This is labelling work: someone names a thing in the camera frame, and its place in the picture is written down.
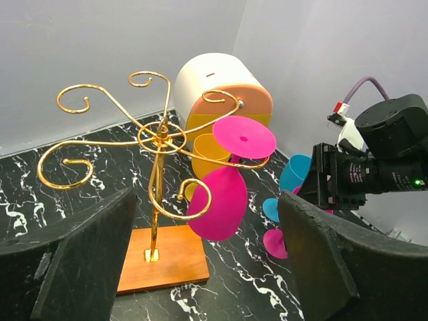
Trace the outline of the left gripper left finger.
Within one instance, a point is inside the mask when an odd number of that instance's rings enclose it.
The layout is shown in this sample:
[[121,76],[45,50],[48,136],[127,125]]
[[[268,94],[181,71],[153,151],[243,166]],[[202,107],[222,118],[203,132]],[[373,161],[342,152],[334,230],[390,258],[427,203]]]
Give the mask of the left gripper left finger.
[[122,189],[1,242],[2,320],[109,320],[136,213]]

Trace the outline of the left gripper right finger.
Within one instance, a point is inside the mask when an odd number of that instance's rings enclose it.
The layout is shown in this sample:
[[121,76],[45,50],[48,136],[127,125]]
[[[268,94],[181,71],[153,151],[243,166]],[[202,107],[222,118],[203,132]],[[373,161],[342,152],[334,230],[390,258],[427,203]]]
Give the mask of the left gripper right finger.
[[278,212],[305,320],[426,320],[427,247],[284,191]]

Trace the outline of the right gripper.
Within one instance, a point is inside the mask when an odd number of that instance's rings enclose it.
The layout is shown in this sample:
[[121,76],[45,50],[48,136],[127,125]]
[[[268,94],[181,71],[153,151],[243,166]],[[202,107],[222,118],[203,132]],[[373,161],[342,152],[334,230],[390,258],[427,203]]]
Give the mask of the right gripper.
[[340,152],[335,146],[313,146],[309,172],[298,196],[324,210],[357,210],[366,195],[383,193],[379,162]]

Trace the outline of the blue wine glass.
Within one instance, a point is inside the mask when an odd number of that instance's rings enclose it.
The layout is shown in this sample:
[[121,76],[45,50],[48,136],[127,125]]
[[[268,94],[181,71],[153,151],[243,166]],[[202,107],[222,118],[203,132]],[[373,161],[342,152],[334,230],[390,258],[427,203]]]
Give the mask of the blue wine glass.
[[[280,191],[293,192],[300,187],[310,169],[311,157],[304,154],[294,154],[280,175]],[[278,198],[266,199],[262,204],[263,214],[273,222],[279,222]]]

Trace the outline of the magenta wine glass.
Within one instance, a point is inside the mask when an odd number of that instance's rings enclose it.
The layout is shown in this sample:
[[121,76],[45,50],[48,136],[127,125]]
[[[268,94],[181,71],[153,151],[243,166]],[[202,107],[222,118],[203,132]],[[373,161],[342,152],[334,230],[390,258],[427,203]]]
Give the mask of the magenta wine glass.
[[[263,159],[276,149],[276,138],[263,124],[243,116],[227,116],[213,125],[215,140],[232,155]],[[203,239],[223,241],[235,235],[247,209],[247,186],[235,166],[221,167],[204,177],[212,202],[208,212],[189,221],[190,228]]]
[[[271,221],[279,223],[278,199],[269,198],[263,202],[263,214]],[[269,229],[263,235],[263,245],[266,251],[277,259],[287,259],[288,252],[284,243],[284,236],[280,229]]]

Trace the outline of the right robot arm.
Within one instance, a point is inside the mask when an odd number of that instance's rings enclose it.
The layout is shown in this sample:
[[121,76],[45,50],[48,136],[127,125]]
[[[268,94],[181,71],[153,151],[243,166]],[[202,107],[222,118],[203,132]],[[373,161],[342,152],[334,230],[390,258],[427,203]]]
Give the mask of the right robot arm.
[[427,107],[417,94],[384,100],[354,121],[365,150],[341,138],[314,146],[298,196],[324,210],[357,210],[366,196],[427,190]]

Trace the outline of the orange wine glass right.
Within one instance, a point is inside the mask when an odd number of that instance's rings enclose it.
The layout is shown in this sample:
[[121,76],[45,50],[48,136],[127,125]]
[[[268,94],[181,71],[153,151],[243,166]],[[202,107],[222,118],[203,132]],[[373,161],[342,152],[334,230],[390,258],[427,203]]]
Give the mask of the orange wine glass right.
[[[216,140],[213,134],[207,133],[198,136],[193,141],[193,154],[216,161],[228,162],[231,153],[225,150]],[[191,166],[195,178],[202,180],[215,169],[223,167],[217,163],[208,162],[195,157],[191,158]]]

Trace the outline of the white orange cylindrical container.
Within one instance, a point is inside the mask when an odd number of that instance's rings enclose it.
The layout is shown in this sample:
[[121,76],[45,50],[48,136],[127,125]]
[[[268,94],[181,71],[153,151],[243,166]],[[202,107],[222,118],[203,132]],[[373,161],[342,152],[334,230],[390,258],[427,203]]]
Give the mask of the white orange cylindrical container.
[[173,106],[183,130],[202,126],[233,110],[235,102],[215,90],[228,92],[243,102],[237,116],[270,124],[273,100],[243,62],[226,53],[204,53],[189,60],[173,86]]

